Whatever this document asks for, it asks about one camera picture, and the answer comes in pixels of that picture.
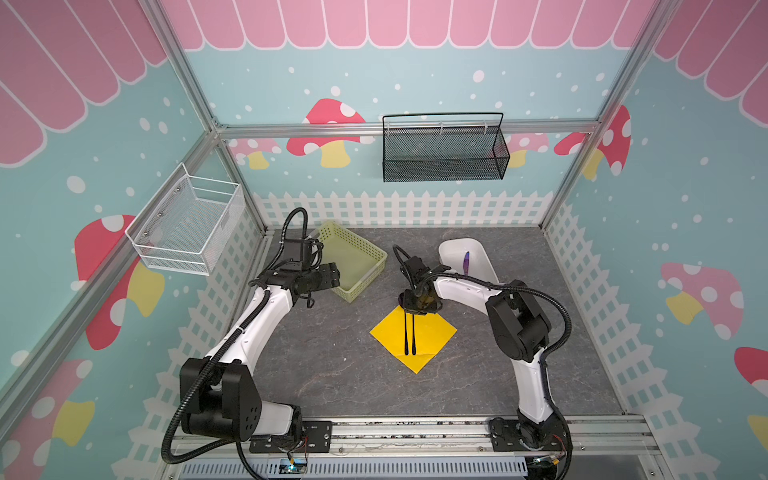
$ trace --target vent grille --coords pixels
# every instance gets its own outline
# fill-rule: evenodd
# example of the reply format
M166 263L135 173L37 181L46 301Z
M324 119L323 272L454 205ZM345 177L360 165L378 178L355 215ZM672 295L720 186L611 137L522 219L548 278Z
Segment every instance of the vent grille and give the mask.
M525 458L419 457L419 458L310 458L305 475L280 474L282 458L251 458L259 475L271 478L498 478L528 474ZM238 458L192 460L180 480L250 480Z

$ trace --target pink mushroom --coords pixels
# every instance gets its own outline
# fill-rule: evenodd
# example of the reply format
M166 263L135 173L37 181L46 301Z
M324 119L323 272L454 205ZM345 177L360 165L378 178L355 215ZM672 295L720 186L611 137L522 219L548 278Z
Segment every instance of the pink mushroom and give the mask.
M736 349L733 362L750 385L768 396L768 352L743 346Z
M302 122L304 124L361 124L362 116L354 108L338 100L324 98L318 101ZM323 151L320 164L325 168L341 168L349 165L349 155L344 150L344 141L371 144L373 137L318 137L291 138L288 151L301 157L311 154L318 148Z
M61 439L71 447L80 442L96 405L69 402L67 398L92 368L91 360L70 360L58 367L2 446L5 480L38 480L48 463L52 439Z
M659 287L667 284L681 290L667 298L667 306L678 321L686 325L706 310L717 335L724 340L733 336L741 326L744 297L738 280L727 270L682 263L661 266Z
M559 144L555 145L554 152L557 155L575 154L581 144L584 143L586 134L573 133L564 138ZM603 134L603 138L598 144L598 148L592 152L587 164L582 172L584 178L595 181L598 177L598 165L605 158L613 175L618 175L627 164L629 147L632 141L632 125L629 110L623 105L616 113L616 117L611 122L608 130Z
M277 145L274 138L241 138L232 139L227 142L232 155L235 157L238 165L245 165L245 159L248 159L248 166L251 170L264 170L270 166L262 152L271 154L280 154L283 151Z
M549 150L547 134L512 134L506 138L509 149L509 164L507 168L518 168L525 165L525 154L537 151L543 154Z
M123 236L123 229L133 220L131 215L114 215L96 220L80 230L74 239L74 258L79 280L72 289L79 290L94 274L101 262ZM88 344L94 350L110 346L120 333L126 301L132 300L143 316L149 316L163 294L165 277L151 272L137 258L112 290L94 319L85 329Z

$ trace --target black wire basket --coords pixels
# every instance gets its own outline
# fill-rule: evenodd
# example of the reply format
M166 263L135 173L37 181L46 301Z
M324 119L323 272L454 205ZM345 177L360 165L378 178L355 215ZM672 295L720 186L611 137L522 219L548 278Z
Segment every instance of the black wire basket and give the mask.
M489 115L491 121L477 120ZM438 116L450 120L408 121ZM497 112L384 115L384 181L501 180L509 163L503 118Z

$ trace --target wire mesh basket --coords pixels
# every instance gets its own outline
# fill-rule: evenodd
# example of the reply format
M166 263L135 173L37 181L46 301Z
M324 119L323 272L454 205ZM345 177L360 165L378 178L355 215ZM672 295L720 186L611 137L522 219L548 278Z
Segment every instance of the wire mesh basket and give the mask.
M409 121L416 116L448 119ZM503 119L497 112L384 115L384 181L501 180L509 163Z
M243 188L194 177L179 164L157 197L125 230L144 264L210 275L245 211Z

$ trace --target plastic basket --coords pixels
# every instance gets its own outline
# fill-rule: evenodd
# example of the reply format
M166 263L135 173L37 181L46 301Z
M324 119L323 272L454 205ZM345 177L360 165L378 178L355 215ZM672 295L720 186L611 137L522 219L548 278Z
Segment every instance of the plastic basket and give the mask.
M147 268L210 275L244 211L239 184L193 177L180 164L125 234Z
M323 242L323 263L334 262L339 268L341 285L333 292L349 303L384 270L384 250L332 220L311 236Z

